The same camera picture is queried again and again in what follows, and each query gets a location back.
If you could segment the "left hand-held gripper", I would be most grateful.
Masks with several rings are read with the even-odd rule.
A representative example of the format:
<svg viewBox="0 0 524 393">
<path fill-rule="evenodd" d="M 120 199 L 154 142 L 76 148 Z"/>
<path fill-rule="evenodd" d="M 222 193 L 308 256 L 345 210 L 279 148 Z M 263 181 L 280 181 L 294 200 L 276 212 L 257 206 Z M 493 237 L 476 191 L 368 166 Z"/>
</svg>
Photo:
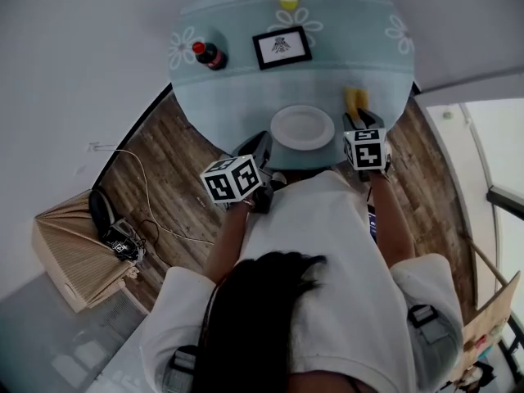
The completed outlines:
<svg viewBox="0 0 524 393">
<path fill-rule="evenodd" d="M 201 173 L 201 181 L 212 202 L 230 206 L 252 200 L 254 213 L 268 213 L 273 199 L 273 172 L 268 167 L 272 147 L 271 134 L 263 131 L 211 163 Z"/>
</svg>

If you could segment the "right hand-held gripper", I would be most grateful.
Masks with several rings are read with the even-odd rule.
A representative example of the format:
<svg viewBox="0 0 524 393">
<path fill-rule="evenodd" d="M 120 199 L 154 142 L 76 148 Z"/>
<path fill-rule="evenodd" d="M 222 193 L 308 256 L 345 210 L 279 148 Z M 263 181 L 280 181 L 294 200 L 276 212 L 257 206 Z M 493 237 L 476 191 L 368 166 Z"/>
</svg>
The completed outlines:
<svg viewBox="0 0 524 393">
<path fill-rule="evenodd" d="M 344 152 L 361 182 L 368 182 L 371 173 L 386 174 L 391 163 L 391 153 L 386 143 L 383 119 L 374 112 L 359 108 L 363 130 L 357 130 L 348 113 L 342 116 L 344 126 Z"/>
</svg>

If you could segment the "blurred yellow-brown object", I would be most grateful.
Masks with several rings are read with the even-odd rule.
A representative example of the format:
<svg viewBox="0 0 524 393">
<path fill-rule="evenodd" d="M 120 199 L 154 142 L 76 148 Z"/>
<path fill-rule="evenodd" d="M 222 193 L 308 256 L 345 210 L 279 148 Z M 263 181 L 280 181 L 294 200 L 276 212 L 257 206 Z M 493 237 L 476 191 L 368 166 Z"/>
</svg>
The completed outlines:
<svg viewBox="0 0 524 393">
<path fill-rule="evenodd" d="M 366 90 L 345 87 L 345 101 L 347 113 L 354 118 L 359 118 L 359 110 L 369 109 L 369 95 Z"/>
</svg>

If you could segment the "white round plate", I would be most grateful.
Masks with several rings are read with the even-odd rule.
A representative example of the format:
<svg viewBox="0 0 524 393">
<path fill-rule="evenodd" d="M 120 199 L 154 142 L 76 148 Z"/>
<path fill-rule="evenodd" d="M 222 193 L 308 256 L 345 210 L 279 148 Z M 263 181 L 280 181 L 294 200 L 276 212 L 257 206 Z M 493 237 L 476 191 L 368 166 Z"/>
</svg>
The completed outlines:
<svg viewBox="0 0 524 393">
<path fill-rule="evenodd" d="M 331 117 L 319 108 L 295 105 L 281 109 L 271 120 L 273 138 L 296 151 L 314 151 L 330 143 L 335 135 Z"/>
</svg>

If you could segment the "person's left forearm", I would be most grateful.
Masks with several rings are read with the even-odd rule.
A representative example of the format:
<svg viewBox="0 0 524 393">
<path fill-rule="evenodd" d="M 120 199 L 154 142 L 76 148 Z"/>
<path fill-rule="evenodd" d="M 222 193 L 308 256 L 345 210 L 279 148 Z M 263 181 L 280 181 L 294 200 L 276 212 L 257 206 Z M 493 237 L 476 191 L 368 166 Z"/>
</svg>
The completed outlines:
<svg viewBox="0 0 524 393">
<path fill-rule="evenodd" d="M 234 204 L 224 216 L 219 235 L 203 268 L 203 275 L 218 284 L 239 260 L 251 206 Z"/>
</svg>

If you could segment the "person's right forearm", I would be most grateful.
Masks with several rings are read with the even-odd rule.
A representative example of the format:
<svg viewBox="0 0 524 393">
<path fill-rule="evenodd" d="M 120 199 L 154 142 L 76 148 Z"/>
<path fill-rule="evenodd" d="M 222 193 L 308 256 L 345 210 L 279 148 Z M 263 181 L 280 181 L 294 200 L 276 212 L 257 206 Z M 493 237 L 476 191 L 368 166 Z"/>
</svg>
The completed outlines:
<svg viewBox="0 0 524 393">
<path fill-rule="evenodd" d="M 391 268 L 415 257 L 413 236 L 387 176 L 370 175 L 377 223 L 377 246 Z"/>
</svg>

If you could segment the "round table, light blue cloth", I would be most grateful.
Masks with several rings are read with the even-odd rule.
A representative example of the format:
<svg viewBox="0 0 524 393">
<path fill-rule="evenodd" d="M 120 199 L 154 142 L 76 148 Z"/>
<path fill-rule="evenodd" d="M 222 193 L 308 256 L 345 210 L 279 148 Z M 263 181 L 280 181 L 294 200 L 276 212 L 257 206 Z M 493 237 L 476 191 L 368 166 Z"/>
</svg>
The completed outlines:
<svg viewBox="0 0 524 393">
<path fill-rule="evenodd" d="M 260 70 L 252 38 L 302 26 L 311 61 Z M 199 63 L 196 41 L 227 55 L 222 70 Z M 171 35 L 169 72 L 178 104 L 195 129 L 231 152 L 269 129 L 288 106 L 327 113 L 334 138 L 315 151 L 274 143 L 275 169 L 320 169 L 341 163 L 345 87 L 366 90 L 387 128 L 401 117 L 414 76 L 413 38 L 391 0 L 300 0 L 293 11 L 278 0 L 189 0 Z"/>
</svg>

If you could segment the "person's white shirt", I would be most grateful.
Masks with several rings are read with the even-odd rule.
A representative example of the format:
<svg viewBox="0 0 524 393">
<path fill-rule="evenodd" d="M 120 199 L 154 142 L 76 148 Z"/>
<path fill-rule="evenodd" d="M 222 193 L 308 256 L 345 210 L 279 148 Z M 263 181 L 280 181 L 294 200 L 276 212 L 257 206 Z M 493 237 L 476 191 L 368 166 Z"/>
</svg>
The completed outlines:
<svg viewBox="0 0 524 393">
<path fill-rule="evenodd" d="M 389 268 L 364 199 L 328 170 L 278 190 L 249 213 L 239 260 L 218 284 L 168 270 L 142 333 L 156 393 L 436 393 L 463 348 L 448 260 Z"/>
</svg>

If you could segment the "dark cola bottle red cap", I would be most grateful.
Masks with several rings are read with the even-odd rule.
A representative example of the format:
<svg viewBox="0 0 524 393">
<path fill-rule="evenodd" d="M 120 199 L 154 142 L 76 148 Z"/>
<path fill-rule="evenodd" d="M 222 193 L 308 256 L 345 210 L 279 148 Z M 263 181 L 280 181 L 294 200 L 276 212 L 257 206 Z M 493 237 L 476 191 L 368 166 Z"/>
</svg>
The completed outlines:
<svg viewBox="0 0 524 393">
<path fill-rule="evenodd" d="M 222 70 L 228 63 L 227 55 L 213 43 L 196 41 L 192 50 L 196 60 L 210 70 Z"/>
</svg>

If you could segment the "black headphones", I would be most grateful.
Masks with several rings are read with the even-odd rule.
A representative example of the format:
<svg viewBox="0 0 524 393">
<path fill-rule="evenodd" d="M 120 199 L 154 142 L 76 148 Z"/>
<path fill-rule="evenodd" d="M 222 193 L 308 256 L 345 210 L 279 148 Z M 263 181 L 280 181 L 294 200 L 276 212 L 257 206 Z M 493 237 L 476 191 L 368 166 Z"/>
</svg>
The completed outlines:
<svg viewBox="0 0 524 393">
<path fill-rule="evenodd" d="M 104 237 L 116 221 L 117 212 L 102 187 L 93 189 L 88 196 L 88 209 L 99 237 Z"/>
</svg>

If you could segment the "wooden easel legs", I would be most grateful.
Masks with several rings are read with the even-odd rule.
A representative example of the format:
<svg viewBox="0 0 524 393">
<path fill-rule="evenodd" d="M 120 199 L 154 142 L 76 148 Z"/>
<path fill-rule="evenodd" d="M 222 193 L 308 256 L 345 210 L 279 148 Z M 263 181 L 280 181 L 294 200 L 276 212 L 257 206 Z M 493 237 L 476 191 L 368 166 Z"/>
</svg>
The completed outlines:
<svg viewBox="0 0 524 393">
<path fill-rule="evenodd" d="M 473 251 L 481 258 L 481 260 L 485 263 L 485 265 L 488 267 L 488 269 L 494 274 L 495 279 L 500 284 L 501 287 L 506 287 L 508 285 L 508 281 L 505 279 L 503 274 L 497 269 L 497 267 L 490 261 L 490 259 L 487 257 L 487 255 L 481 250 L 481 248 L 472 240 L 471 237 L 466 236 L 466 240 L 470 247 L 473 249 Z"/>
</svg>

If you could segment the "wooden painting board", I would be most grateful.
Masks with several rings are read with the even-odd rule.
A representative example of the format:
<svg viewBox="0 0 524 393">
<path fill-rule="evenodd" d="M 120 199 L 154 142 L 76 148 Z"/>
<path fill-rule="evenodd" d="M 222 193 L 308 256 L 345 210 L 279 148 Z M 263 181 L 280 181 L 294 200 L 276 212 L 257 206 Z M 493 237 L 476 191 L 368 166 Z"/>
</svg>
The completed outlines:
<svg viewBox="0 0 524 393">
<path fill-rule="evenodd" d="M 464 327 L 465 342 L 462 363 L 456 373 L 457 380 L 463 379 L 481 355 L 499 341 L 511 314 L 511 305 L 520 277 L 521 272 L 518 271 L 509 282 L 501 286 L 477 312 L 475 318 Z"/>
</svg>

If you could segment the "white window frame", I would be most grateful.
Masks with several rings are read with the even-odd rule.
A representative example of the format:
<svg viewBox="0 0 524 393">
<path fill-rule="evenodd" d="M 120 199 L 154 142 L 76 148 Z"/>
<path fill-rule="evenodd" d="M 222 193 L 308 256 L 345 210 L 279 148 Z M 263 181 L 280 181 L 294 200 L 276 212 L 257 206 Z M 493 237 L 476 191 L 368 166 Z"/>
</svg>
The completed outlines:
<svg viewBox="0 0 524 393">
<path fill-rule="evenodd" d="M 466 232 L 524 295 L 524 219 L 488 201 L 489 191 L 524 204 L 524 98 L 473 101 L 421 93 L 418 106 L 450 167 Z"/>
</svg>

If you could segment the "black picture frame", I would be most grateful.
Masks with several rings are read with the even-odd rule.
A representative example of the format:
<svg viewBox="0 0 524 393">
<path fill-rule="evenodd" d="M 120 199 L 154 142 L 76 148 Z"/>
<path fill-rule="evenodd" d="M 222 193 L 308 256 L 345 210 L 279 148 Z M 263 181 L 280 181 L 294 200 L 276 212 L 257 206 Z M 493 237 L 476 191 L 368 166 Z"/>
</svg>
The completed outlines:
<svg viewBox="0 0 524 393">
<path fill-rule="evenodd" d="M 302 26 L 259 34 L 252 42 L 260 70 L 312 60 Z"/>
</svg>

